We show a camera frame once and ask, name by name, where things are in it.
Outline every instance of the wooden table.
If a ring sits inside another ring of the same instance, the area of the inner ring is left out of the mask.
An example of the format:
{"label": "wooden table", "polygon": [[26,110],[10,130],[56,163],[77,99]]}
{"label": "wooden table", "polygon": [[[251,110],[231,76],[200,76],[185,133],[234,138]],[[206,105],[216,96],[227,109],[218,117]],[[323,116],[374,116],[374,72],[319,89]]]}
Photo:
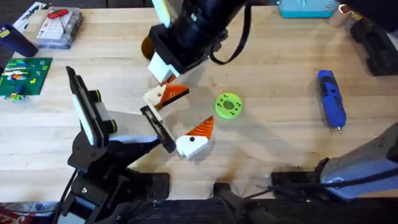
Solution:
{"label": "wooden table", "polygon": [[[32,17],[28,38],[35,37],[45,15]],[[67,159],[80,127],[66,65],[89,89],[101,91],[109,110],[138,112],[143,94],[157,85],[141,54],[142,40],[158,23],[153,9],[84,9],[83,15],[70,50],[36,55],[53,57],[41,95],[0,103],[2,202],[59,200],[70,178]],[[240,13],[219,58],[232,54],[242,26]],[[333,70],[341,88],[348,115],[343,135],[322,121],[316,89],[321,69]],[[176,135],[215,114],[214,101],[222,92],[239,95],[244,111],[230,121],[215,116],[210,147],[191,161],[158,147],[132,164],[139,171],[170,173],[170,199],[208,198],[216,180],[231,182],[240,195],[255,193],[273,170],[312,169],[320,159],[347,153],[398,121],[398,77],[372,77],[344,29],[323,19],[283,19],[276,7],[253,9],[249,42],[233,63],[208,62],[176,83],[191,89],[162,112]]]}

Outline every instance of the clear plastic box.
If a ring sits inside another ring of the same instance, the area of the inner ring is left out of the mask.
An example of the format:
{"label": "clear plastic box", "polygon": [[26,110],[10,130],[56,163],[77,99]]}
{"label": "clear plastic box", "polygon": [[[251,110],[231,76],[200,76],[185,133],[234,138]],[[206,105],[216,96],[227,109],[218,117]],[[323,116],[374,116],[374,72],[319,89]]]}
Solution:
{"label": "clear plastic box", "polygon": [[77,7],[50,7],[49,12],[67,9],[70,15],[62,18],[48,19],[42,22],[42,27],[36,36],[36,44],[41,49],[70,49],[73,41],[75,41],[76,33],[83,22],[83,16],[80,8]]}

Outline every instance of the black cable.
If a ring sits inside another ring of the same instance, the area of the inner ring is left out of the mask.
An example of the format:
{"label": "black cable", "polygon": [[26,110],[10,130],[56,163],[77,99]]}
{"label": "black cable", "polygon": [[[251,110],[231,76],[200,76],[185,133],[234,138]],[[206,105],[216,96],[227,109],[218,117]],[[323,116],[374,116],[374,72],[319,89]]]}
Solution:
{"label": "black cable", "polygon": [[393,177],[395,175],[398,175],[398,168],[387,170],[387,171],[384,171],[384,172],[381,172],[381,173],[378,173],[378,174],[373,174],[373,175],[370,175],[370,176],[367,176],[367,177],[363,177],[363,178],[359,178],[359,179],[347,180],[347,181],[330,183],[330,184],[298,183],[298,184],[268,186],[267,190],[264,190],[262,192],[256,193],[254,195],[247,196],[245,198],[254,198],[254,197],[269,193],[271,191],[285,190],[285,189],[292,189],[292,188],[300,189],[300,188],[348,187],[348,186],[352,186],[352,185],[366,184],[366,183],[369,183],[369,182],[379,181],[379,180],[382,180],[382,179]]}
{"label": "black cable", "polygon": [[73,174],[72,174],[72,176],[70,177],[69,182],[68,182],[67,186],[65,187],[65,190],[64,190],[63,193],[62,193],[60,202],[58,203],[57,208],[55,209],[55,215],[54,215],[54,219],[52,220],[52,224],[57,224],[58,218],[59,218],[60,213],[61,213],[61,204],[62,204],[63,201],[65,200],[65,197],[67,196],[67,193],[68,193],[68,191],[69,191],[69,188],[70,188],[70,186],[71,186],[73,180],[75,180],[75,177],[76,177],[76,175],[77,175],[77,172],[78,172],[77,169],[75,169],[75,171],[73,171]]}
{"label": "black cable", "polygon": [[248,1],[246,3],[246,7],[244,8],[244,22],[243,22],[243,31],[242,31],[242,36],[241,40],[239,41],[238,47],[236,48],[235,52],[232,54],[232,56],[226,61],[222,62],[218,60],[214,56],[214,49],[216,44],[218,43],[217,41],[211,46],[211,54],[209,58],[214,62],[217,63],[218,65],[225,65],[227,63],[232,62],[239,54],[243,51],[244,46],[246,45],[246,42],[248,41],[249,34],[250,34],[250,27],[251,27],[251,6],[252,3],[251,1]]}

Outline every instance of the green ring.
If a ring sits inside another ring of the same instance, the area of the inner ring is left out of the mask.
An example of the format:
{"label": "green ring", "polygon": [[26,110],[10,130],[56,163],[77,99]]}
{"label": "green ring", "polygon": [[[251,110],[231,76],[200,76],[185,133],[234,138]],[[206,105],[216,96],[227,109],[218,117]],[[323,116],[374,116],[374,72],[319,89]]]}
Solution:
{"label": "green ring", "polygon": [[[225,102],[231,103],[233,107],[231,109],[225,108]],[[240,97],[236,96],[235,94],[222,93],[217,97],[215,107],[218,116],[224,119],[233,119],[239,116],[239,114],[242,112],[243,104]]]}

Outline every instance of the red object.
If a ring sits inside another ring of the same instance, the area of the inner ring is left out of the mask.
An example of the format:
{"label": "red object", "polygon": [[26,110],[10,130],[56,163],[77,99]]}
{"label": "red object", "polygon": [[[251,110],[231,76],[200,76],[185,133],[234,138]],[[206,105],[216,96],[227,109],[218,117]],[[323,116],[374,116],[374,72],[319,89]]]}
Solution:
{"label": "red object", "polygon": [[62,17],[64,15],[66,15],[68,13],[69,13],[68,9],[59,9],[59,10],[56,10],[56,11],[53,11],[53,12],[49,13],[47,15],[47,18],[56,19],[56,18],[59,18],[59,17]]}
{"label": "red object", "polygon": [[17,215],[5,208],[0,208],[0,224],[30,224],[32,218],[29,216]]}

